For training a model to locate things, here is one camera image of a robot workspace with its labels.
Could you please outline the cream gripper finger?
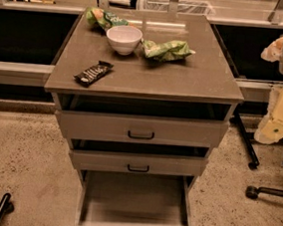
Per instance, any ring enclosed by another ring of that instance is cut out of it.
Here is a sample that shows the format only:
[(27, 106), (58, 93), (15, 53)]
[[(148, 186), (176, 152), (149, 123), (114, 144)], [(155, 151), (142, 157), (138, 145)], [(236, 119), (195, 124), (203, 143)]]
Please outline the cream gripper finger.
[(276, 143), (283, 138), (283, 124), (265, 116), (258, 124), (257, 130), (254, 133), (254, 138), (260, 143)]
[(270, 63), (279, 61), (283, 50), (283, 37), (279, 37), (261, 52), (260, 57)]

